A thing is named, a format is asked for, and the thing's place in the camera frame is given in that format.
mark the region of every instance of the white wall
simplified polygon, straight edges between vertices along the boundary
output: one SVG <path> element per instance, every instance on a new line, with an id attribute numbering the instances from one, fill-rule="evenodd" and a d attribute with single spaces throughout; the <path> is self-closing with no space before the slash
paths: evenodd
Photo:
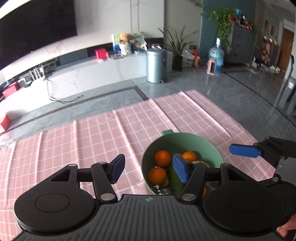
<path id="1" fill-rule="evenodd" d="M 8 0 L 0 18 L 28 0 Z M 45 46 L 0 71 L 0 84 L 52 58 L 111 42 L 114 33 L 141 31 L 145 37 L 163 37 L 164 0 L 74 0 L 78 36 Z"/>
<path id="2" fill-rule="evenodd" d="M 279 28 L 280 18 L 278 17 L 278 15 L 275 14 L 275 11 L 270 4 L 265 4 L 264 18 L 265 20 L 263 24 L 265 24 L 265 21 L 268 21 L 268 23 L 274 27 L 274 31 L 276 30 L 276 27 Z"/>
<path id="3" fill-rule="evenodd" d="M 281 42 L 283 40 L 284 33 L 284 23 L 282 21 L 279 22 L 279 36 L 278 36 L 278 45 L 281 46 Z"/>
<path id="4" fill-rule="evenodd" d="M 180 36 L 180 32 L 185 25 L 184 34 L 193 31 L 200 31 L 201 8 L 194 5 L 190 0 L 166 0 L 165 2 L 165 26 L 175 37 L 175 30 Z M 190 37 L 188 41 L 194 41 L 192 45 L 199 46 L 200 32 Z"/>
<path id="5" fill-rule="evenodd" d="M 292 55 L 294 55 L 294 58 L 296 58 L 296 34 L 294 34 Z M 291 69 L 291 60 L 289 61 L 289 65 L 288 65 L 288 68 L 287 68 L 287 71 L 286 71 L 286 74 L 285 74 L 285 79 L 288 78 L 289 73 L 290 73 L 290 69 Z M 294 70 L 293 70 L 291 76 L 296 79 L 296 68 L 295 68 L 295 64 L 294 64 Z"/>
<path id="6" fill-rule="evenodd" d="M 292 32 L 295 32 L 295 21 L 290 22 L 290 21 L 284 19 L 284 28 L 286 28 Z"/>
<path id="7" fill-rule="evenodd" d="M 281 7 L 274 6 L 276 12 L 281 16 L 282 19 L 286 19 L 289 22 L 295 23 L 295 13 L 290 12 L 287 9 L 283 9 Z"/>

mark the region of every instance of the black screen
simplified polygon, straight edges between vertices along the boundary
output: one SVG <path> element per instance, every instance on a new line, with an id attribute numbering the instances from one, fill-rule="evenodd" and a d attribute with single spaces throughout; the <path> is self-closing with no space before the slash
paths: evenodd
<path id="1" fill-rule="evenodd" d="M 0 19 L 0 69 L 75 35 L 73 0 L 31 0 Z"/>

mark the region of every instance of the red box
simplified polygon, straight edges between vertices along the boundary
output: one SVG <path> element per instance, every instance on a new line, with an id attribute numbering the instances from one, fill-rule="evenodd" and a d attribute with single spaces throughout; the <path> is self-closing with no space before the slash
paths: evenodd
<path id="1" fill-rule="evenodd" d="M 2 118 L 0 118 L 0 133 L 7 130 L 9 123 L 10 122 L 9 122 L 7 114 L 4 114 L 4 116 L 2 116 Z"/>
<path id="2" fill-rule="evenodd" d="M 96 49 L 94 52 L 97 59 L 107 59 L 107 51 L 105 49 Z"/>
<path id="3" fill-rule="evenodd" d="M 14 92 L 17 92 L 19 90 L 20 86 L 18 84 L 18 82 L 14 82 L 11 85 L 9 85 L 6 90 L 4 90 L 2 92 L 3 96 L 5 98 L 7 98 L 8 96 L 10 96 L 11 94 L 13 94 Z"/>

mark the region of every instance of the cucumber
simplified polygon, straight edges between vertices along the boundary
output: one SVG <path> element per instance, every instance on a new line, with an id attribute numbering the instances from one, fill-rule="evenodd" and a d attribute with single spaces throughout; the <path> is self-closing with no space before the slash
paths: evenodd
<path id="1" fill-rule="evenodd" d="M 170 181 L 170 191 L 173 195 L 175 195 L 177 198 L 181 196 L 181 193 L 185 187 L 185 184 L 183 184 L 178 177 L 177 173 L 174 170 L 173 162 L 170 163 L 168 167 L 168 178 Z"/>

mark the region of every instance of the finger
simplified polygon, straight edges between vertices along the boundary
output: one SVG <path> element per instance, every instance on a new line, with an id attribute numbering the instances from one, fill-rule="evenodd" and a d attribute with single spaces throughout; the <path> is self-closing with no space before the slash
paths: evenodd
<path id="1" fill-rule="evenodd" d="M 294 230 L 296 229 L 296 215 L 293 215 L 290 220 L 282 226 L 284 230 Z"/>
<path id="2" fill-rule="evenodd" d="M 283 238 L 285 238 L 285 237 L 288 235 L 288 231 L 282 229 L 282 227 L 277 228 L 276 231 L 277 231 L 277 233 L 278 233 L 279 235 L 281 235 Z"/>

